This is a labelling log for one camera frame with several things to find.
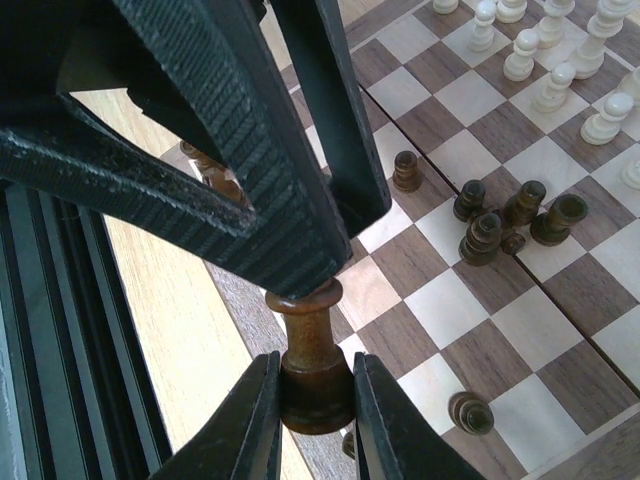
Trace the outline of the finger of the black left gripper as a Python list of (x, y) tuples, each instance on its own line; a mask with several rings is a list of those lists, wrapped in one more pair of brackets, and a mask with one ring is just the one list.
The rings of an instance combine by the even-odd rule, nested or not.
[(392, 205), (336, 1), (274, 1), (273, 10), (331, 172), (350, 238)]
[[(1, 176), (137, 226), (279, 296), (309, 295), (350, 240), (259, 26), (257, 1), (5, 1)], [(76, 98), (124, 88), (229, 168), (229, 199)]]

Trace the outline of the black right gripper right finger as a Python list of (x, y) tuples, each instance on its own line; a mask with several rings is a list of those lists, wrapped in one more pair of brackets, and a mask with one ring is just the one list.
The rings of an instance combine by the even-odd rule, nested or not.
[(358, 479), (481, 479), (426, 422), (382, 361), (354, 358)]

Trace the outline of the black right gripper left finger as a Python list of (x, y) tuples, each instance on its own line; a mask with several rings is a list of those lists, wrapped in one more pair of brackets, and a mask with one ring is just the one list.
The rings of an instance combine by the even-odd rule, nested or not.
[(251, 362), (201, 430), (151, 480), (281, 477), (280, 354)]

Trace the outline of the dark wooden chess piece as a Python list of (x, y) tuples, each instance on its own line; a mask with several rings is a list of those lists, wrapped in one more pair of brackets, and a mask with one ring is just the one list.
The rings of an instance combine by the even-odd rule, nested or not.
[(354, 376), (331, 327), (330, 308), (342, 296), (343, 287), (335, 278), (298, 300), (265, 294), (267, 306), (283, 315), (286, 328), (280, 416), (293, 432), (329, 434), (355, 417)]

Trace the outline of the dark wooden knight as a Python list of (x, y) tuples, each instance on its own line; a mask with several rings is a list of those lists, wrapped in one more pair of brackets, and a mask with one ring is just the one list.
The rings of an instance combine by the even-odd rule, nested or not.
[(180, 142), (180, 150), (189, 158), (191, 166), (202, 183), (242, 206), (249, 206), (244, 191), (232, 179), (231, 171), (227, 167), (184, 140)]

